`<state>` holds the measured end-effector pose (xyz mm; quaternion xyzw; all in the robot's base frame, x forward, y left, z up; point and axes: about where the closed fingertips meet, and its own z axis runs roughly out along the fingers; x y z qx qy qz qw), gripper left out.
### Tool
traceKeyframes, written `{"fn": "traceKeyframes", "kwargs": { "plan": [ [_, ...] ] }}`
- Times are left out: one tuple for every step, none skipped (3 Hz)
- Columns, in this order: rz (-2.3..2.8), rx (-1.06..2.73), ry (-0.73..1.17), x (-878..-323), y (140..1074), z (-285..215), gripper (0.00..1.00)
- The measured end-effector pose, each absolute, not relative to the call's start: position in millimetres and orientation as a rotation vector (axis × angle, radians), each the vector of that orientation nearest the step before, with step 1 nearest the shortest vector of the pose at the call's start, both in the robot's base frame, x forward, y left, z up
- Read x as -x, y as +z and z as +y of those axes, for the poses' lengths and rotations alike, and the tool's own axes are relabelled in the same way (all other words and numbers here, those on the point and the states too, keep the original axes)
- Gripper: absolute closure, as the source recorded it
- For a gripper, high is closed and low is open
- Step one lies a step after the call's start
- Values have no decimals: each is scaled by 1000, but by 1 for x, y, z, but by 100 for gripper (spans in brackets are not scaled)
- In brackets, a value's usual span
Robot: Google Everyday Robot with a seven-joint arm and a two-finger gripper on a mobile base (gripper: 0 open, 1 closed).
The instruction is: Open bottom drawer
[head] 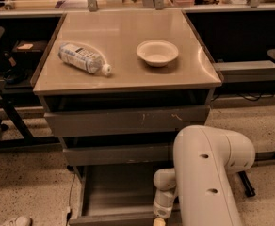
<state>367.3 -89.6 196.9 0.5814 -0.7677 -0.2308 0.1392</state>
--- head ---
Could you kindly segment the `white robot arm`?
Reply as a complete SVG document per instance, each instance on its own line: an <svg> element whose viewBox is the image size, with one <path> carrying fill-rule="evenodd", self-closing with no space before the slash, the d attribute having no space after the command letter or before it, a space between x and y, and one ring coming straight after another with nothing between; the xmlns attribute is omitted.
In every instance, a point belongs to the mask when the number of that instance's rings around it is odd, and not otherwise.
<svg viewBox="0 0 275 226"><path fill-rule="evenodd" d="M175 200L182 226L242 226L228 175L248 170L254 160L252 142L240 133L182 129L173 143L173 167L154 174L153 226L166 226Z"/></svg>

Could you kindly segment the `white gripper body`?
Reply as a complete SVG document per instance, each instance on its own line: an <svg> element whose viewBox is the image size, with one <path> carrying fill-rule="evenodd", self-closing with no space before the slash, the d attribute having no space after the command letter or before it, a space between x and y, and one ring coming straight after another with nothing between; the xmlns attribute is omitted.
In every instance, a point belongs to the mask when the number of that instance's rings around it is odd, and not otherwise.
<svg viewBox="0 0 275 226"><path fill-rule="evenodd" d="M157 189L154 196L153 210L157 218L167 219L170 217L174 200L177 194L174 189L162 191Z"/></svg>

